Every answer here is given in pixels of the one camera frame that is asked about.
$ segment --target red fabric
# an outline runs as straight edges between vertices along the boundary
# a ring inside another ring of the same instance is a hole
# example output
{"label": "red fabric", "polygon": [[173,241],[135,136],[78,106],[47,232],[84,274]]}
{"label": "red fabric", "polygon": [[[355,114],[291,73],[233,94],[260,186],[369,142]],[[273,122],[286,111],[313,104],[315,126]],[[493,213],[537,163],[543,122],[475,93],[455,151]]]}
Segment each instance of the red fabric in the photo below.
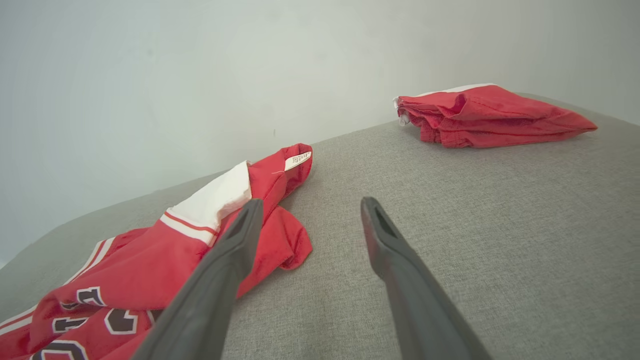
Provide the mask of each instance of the red fabric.
{"label": "red fabric", "polygon": [[462,92],[400,96],[398,116],[420,128],[423,142],[498,147],[572,138],[598,127],[582,115],[496,85]]}
{"label": "red fabric", "polygon": [[[275,268],[300,266],[312,250],[305,228],[278,206],[306,180],[312,165],[310,158],[285,172],[285,160],[311,150],[294,145],[248,167],[252,197],[263,199],[264,218],[253,270],[238,297]],[[221,234],[236,216],[223,220]],[[65,350],[74,359],[129,359],[209,250],[161,220],[100,241],[75,277],[35,310],[0,325],[0,360],[45,359]]]}

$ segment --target white wall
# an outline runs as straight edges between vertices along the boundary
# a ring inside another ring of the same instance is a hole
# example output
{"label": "white wall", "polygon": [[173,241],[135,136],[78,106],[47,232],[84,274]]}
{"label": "white wall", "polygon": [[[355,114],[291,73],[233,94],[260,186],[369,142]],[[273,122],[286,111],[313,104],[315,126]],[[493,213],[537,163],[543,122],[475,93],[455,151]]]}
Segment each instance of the white wall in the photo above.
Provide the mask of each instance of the white wall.
{"label": "white wall", "polygon": [[4,0],[0,261],[75,217],[494,82],[638,122],[639,1]]}

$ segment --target clothing tag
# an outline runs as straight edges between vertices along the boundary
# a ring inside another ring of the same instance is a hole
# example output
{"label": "clothing tag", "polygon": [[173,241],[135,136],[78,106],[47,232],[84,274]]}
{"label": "clothing tag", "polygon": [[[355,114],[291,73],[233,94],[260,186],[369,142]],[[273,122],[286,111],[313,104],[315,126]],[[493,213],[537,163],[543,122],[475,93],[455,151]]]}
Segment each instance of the clothing tag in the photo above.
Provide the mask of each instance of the clothing tag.
{"label": "clothing tag", "polygon": [[284,170],[291,170],[294,167],[302,164],[303,162],[309,160],[311,158],[311,152],[307,151],[304,154],[291,156],[289,159],[284,161]]}

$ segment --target red and white clothing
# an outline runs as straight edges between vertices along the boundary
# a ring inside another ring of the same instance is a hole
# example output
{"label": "red and white clothing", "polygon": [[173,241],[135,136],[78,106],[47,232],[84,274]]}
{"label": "red and white clothing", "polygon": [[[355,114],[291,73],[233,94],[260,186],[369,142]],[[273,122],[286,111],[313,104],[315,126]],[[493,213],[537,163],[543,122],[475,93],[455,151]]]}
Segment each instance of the red and white clothing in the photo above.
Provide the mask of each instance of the red and white clothing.
{"label": "red and white clothing", "polygon": [[302,184],[312,149],[298,144],[242,162],[145,229],[98,242],[85,265],[37,306],[0,323],[0,360],[128,359],[202,257],[251,198],[264,201],[251,274],[238,297],[275,268],[311,252],[304,227],[280,200]]}
{"label": "red and white clothing", "polygon": [[423,142],[444,147],[498,147],[572,138],[598,127],[571,110],[528,99],[496,84],[399,96],[400,124],[420,128]]}

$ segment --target gray couch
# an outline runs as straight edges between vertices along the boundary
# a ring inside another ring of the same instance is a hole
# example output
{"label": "gray couch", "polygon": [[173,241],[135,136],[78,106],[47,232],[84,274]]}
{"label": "gray couch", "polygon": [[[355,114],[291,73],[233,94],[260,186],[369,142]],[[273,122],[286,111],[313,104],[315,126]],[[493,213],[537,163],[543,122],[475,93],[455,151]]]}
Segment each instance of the gray couch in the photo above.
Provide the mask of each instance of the gray couch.
{"label": "gray couch", "polygon": [[[376,197],[496,359],[638,354],[640,127],[558,101],[600,129],[495,149],[444,149],[396,122],[314,144],[282,203],[314,246],[236,302],[224,359],[399,359],[360,199]],[[146,227],[216,175],[61,225],[0,270],[0,318],[31,307],[99,240]]]}

